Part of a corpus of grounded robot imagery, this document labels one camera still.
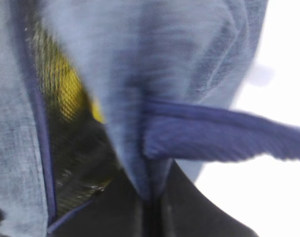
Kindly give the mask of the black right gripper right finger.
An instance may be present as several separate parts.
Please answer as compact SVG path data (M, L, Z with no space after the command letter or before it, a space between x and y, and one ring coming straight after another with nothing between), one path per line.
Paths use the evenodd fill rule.
M164 237L256 237L258 234L208 200L173 162L162 193Z

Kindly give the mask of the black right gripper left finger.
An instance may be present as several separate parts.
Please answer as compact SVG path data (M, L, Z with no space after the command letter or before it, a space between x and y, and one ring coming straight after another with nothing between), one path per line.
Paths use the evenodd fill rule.
M52 237L142 237L143 202L123 171L91 202L61 219Z

